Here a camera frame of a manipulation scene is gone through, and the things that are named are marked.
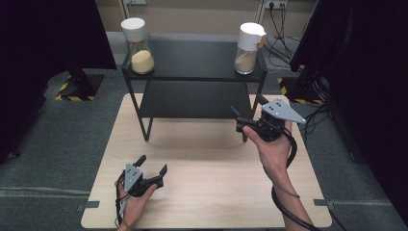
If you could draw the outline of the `grey tape strip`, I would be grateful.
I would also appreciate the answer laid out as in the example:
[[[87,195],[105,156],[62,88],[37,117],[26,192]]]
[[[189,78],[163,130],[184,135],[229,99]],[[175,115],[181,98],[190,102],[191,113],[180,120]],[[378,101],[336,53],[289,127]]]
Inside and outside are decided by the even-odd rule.
[[[325,200],[325,199],[315,199],[314,204],[316,206],[325,206],[329,210],[333,210],[335,208],[335,204],[333,202],[331,202],[329,200]]]
[[[78,204],[76,211],[82,212],[85,211],[87,208],[98,208],[99,207],[99,201],[87,201],[84,204]]]

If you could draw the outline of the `person's right hand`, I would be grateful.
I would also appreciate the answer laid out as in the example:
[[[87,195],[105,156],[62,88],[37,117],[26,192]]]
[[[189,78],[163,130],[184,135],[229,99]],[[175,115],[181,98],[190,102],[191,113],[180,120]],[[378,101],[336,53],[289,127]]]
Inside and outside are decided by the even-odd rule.
[[[250,127],[244,126],[243,132],[254,142],[258,149],[259,158],[268,178],[273,183],[289,180],[287,162],[291,151],[291,144],[287,138],[280,137],[276,141],[263,141]]]

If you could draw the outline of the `dark curtain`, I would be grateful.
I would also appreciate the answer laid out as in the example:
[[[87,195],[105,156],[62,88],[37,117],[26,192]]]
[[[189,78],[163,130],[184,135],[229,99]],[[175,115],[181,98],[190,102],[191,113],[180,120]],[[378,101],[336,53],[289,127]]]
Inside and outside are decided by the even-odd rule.
[[[48,81],[84,68],[115,68],[95,0],[0,0],[0,164]]]
[[[408,0],[317,0],[290,62],[408,225]]]

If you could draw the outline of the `white frame post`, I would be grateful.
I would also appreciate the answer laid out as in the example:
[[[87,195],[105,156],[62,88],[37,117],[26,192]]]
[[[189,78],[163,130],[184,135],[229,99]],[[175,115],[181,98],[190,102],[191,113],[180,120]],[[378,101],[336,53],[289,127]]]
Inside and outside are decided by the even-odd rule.
[[[135,42],[135,26],[133,19],[129,16],[129,11],[127,8],[127,0],[117,0],[119,4],[119,8],[122,13],[123,20],[120,23],[123,35],[125,36],[127,41]]]
[[[266,10],[266,1],[267,0],[258,0],[257,11],[255,14],[255,22],[262,25],[264,20],[264,14]]]

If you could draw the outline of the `stand base with striped tape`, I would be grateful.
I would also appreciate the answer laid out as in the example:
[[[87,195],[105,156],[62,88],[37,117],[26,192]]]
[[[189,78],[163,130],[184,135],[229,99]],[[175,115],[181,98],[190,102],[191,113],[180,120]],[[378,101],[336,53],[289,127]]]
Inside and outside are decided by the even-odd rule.
[[[316,93],[311,85],[306,87],[298,84],[295,77],[280,77],[278,79],[280,91],[292,103],[299,104],[323,104],[324,101]]]
[[[92,101],[103,79],[103,74],[87,74],[82,69],[70,71],[56,96],[56,100]]]

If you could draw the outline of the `person's left hand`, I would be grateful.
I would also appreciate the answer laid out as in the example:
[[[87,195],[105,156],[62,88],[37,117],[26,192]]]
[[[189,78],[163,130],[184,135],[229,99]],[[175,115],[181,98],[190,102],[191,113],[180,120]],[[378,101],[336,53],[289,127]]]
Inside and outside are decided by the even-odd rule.
[[[120,225],[125,225],[133,229],[136,227],[136,224],[138,223],[139,219],[142,216],[142,213],[144,211],[148,199],[151,197],[154,191],[156,191],[157,186],[152,185],[141,197],[127,195],[126,191],[123,188],[123,183],[120,181],[116,181],[115,186],[118,189],[119,198],[126,202],[122,222],[120,223]]]

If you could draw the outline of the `white wall power socket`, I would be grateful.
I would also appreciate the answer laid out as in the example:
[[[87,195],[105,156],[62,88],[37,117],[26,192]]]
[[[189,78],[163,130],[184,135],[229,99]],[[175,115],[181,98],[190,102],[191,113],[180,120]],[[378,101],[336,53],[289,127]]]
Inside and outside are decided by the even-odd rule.
[[[286,9],[288,0],[267,0],[264,4],[266,9],[269,10],[283,10]]]

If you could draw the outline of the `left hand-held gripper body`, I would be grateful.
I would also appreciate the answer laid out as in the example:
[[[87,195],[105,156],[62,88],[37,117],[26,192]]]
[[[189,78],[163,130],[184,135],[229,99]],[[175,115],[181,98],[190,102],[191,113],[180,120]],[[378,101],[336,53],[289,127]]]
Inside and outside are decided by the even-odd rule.
[[[135,197],[141,197],[152,186],[161,188],[164,185],[164,177],[159,174],[149,179],[143,178],[140,167],[127,164],[124,170],[124,190]]]

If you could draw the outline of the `black two-tier shelf rack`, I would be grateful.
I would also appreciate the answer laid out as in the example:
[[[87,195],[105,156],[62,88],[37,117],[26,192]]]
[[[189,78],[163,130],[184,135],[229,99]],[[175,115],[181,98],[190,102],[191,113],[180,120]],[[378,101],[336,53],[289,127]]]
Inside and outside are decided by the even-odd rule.
[[[130,55],[121,66],[146,141],[155,118],[231,119],[233,109],[254,117],[257,105],[247,85],[254,83],[262,92],[268,72],[262,54],[255,55],[251,73],[240,74],[234,68],[235,42],[153,39],[149,45],[155,62],[151,72],[135,73]]]

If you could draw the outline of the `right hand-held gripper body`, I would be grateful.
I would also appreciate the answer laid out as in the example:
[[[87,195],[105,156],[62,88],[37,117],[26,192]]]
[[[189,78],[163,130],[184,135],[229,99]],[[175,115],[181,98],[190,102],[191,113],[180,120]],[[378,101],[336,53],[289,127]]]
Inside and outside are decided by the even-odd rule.
[[[253,129],[263,141],[275,141],[285,131],[287,121],[305,123],[306,119],[292,109],[282,98],[276,98],[261,105],[261,115],[257,120],[250,118],[236,119],[236,131],[242,133],[242,128]]]

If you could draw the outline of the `glass jar with spouted lid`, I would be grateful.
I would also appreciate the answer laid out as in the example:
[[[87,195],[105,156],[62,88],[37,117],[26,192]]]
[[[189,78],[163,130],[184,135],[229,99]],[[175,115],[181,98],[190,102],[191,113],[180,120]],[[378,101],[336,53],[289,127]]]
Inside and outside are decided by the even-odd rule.
[[[258,51],[264,46],[266,38],[267,33],[262,25],[254,22],[241,25],[234,61],[238,73],[246,75],[254,70]]]

